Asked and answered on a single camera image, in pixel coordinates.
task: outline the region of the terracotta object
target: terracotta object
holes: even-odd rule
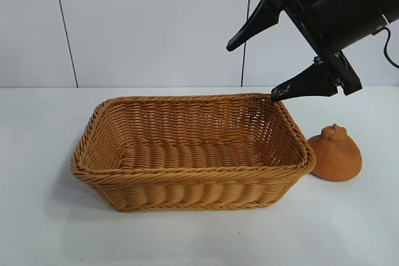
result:
[[[325,127],[308,140],[316,154],[315,176],[329,181],[347,181],[362,169],[362,155],[344,127]]]

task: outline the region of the white table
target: white table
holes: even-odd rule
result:
[[[399,88],[285,101],[306,137],[345,126],[363,169],[304,176],[267,209],[122,213],[69,171],[94,107],[121,95],[270,88],[0,89],[0,265],[399,265]]]

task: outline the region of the white wall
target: white wall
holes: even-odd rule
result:
[[[61,0],[81,87],[238,86],[243,47],[227,41],[248,0]],[[259,0],[250,0],[251,12]],[[59,0],[0,0],[0,87],[74,87]],[[399,61],[399,21],[390,55]],[[345,50],[364,85],[399,85],[386,32]],[[283,13],[246,49],[244,85],[277,85],[307,68],[312,49]]]
[[[74,87],[58,0],[0,7],[0,87]]]
[[[251,12],[258,2],[251,0]],[[390,28],[392,38],[388,51],[392,59],[399,62],[399,21]],[[382,32],[344,50],[363,85],[399,85],[399,71],[383,56],[386,39],[387,33]],[[247,43],[244,85],[280,84],[310,66],[314,56],[315,52],[283,12],[278,25]]]
[[[248,0],[62,0],[81,87],[238,86]]]

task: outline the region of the wicker basket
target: wicker basket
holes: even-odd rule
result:
[[[71,163],[121,211],[266,207],[314,164],[284,105],[258,93],[107,100]]]

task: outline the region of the black cable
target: black cable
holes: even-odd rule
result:
[[[395,68],[398,68],[398,69],[399,69],[399,65],[396,64],[396,63],[389,57],[389,55],[388,55],[388,43],[389,43],[389,41],[390,41],[390,39],[391,39],[391,31],[389,30],[389,28],[383,27],[383,28],[381,28],[379,31],[377,31],[375,34],[379,34],[381,31],[387,31],[387,32],[388,32],[387,42],[385,43],[385,46],[384,46],[384,55],[385,55],[385,58],[389,61],[389,63],[391,63],[391,65],[393,65]]]

